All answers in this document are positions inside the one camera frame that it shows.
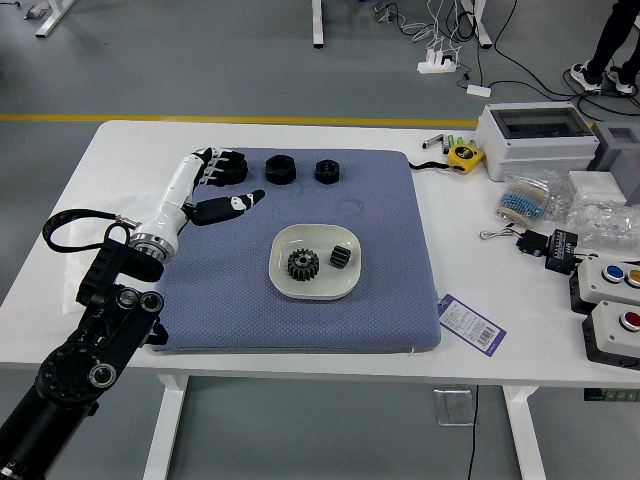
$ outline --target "gray mat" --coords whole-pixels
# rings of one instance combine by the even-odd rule
[[[235,150],[247,157],[247,180],[199,186],[194,201],[257,189],[266,196],[238,219],[188,225],[181,233],[179,253],[158,285],[169,332],[169,343],[158,350],[399,352],[438,345],[437,294],[403,154]],[[289,185],[264,178],[265,161],[276,154],[295,159],[297,179]],[[316,162],[326,158],[340,164],[333,185],[313,178]],[[273,239],[303,223],[339,225],[360,241],[360,280],[345,297],[292,299],[271,283]]]

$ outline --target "yellow tape measure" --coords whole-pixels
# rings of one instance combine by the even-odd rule
[[[466,143],[454,145],[449,149],[447,159],[452,167],[460,167],[462,173],[473,170],[484,158],[484,152]]]

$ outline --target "white plate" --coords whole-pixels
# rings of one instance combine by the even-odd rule
[[[351,250],[349,263],[342,269],[329,263],[336,245]],[[287,271],[289,255],[300,248],[312,250],[320,260],[318,274],[304,282],[295,280]],[[353,290],[360,278],[361,264],[360,242],[346,228],[322,224],[291,225],[273,240],[269,257],[269,278],[288,297],[335,300]]]

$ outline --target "gray floor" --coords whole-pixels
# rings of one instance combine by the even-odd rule
[[[22,19],[31,4],[1,5],[0,115],[87,117],[0,122],[0,299],[98,128],[93,115],[435,119],[448,127],[477,119],[488,102],[546,100],[518,84],[474,97],[456,85],[460,72],[418,74],[424,44],[375,23],[374,3],[325,0],[322,50],[312,48],[309,0],[77,0],[40,40],[41,22]],[[610,3],[520,2],[498,48],[550,89],[570,93],[563,72],[590,57]],[[410,21],[426,20],[425,2],[398,4]],[[494,36],[512,5],[488,2],[484,21]],[[618,64],[637,31],[632,36]],[[475,42],[463,45],[461,61],[479,84],[476,55]],[[480,60],[485,86],[535,83],[495,50],[481,50]],[[624,100],[597,101],[639,113]],[[584,108],[596,118],[631,120]],[[0,373],[1,420],[33,372]],[[435,425],[429,386],[198,379],[192,387],[172,479],[466,476],[471,432]],[[50,478],[141,478],[161,394],[153,377],[123,377]],[[480,395],[473,478],[517,478],[500,389],[483,387]],[[608,446],[637,444],[636,405],[586,404],[581,391],[550,389],[531,403],[548,478],[635,471],[633,455]]]

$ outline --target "label tag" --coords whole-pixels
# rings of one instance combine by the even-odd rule
[[[488,357],[493,355],[507,334],[495,323],[449,294],[438,302],[438,317],[444,328]]]

